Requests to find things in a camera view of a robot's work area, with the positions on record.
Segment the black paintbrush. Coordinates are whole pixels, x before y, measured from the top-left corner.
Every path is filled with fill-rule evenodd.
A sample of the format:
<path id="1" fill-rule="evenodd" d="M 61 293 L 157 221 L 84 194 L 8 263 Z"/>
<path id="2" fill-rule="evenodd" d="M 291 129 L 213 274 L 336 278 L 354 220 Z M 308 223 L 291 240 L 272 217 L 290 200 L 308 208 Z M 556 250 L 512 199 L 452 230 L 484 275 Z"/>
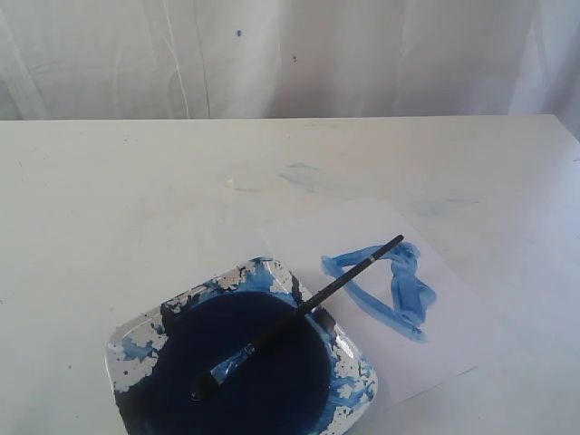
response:
<path id="1" fill-rule="evenodd" d="M 381 259 L 404 240 L 403 235 L 398 235 L 384 246 L 369 254 L 364 260 L 353 266 L 347 272 L 340 275 L 332 283 L 313 295 L 307 301 L 299 304 L 289 315 L 280 320 L 277 324 L 265 330 L 256 339 L 240 348 L 226 359 L 219 362 L 209 371 L 204 372 L 195 382 L 192 388 L 192 398 L 194 401 L 203 401 L 210 397 L 220 385 L 224 383 L 228 376 L 233 374 L 237 368 L 254 354 L 260 353 L 273 345 L 278 337 L 293 327 L 300 318 L 304 318 L 308 313 L 328 299 L 356 276 L 370 267 L 373 263 Z"/>

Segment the white square paint dish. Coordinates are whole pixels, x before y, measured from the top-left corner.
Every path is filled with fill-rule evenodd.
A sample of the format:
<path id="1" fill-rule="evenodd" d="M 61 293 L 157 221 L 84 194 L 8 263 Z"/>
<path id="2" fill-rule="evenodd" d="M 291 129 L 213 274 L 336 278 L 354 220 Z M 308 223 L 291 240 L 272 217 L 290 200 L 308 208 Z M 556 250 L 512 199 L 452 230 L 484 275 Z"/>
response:
<path id="1" fill-rule="evenodd" d="M 258 257 L 117 327 L 106 368 L 129 434 L 344 434 L 375 370 L 322 307 L 263 351 L 251 342 L 310 297 Z"/>

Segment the white paper sheet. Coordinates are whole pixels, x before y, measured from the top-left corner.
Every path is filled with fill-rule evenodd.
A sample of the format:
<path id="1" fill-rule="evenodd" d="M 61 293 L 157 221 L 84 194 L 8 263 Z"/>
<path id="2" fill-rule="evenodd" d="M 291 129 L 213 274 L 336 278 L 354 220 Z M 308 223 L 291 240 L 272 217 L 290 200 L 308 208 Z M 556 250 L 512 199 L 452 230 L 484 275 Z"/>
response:
<path id="1" fill-rule="evenodd" d="M 489 312 L 385 201 L 359 198 L 261 230 L 270 254 L 313 292 L 397 235 L 402 243 L 324 304 L 370 360 L 385 407 L 490 359 Z"/>

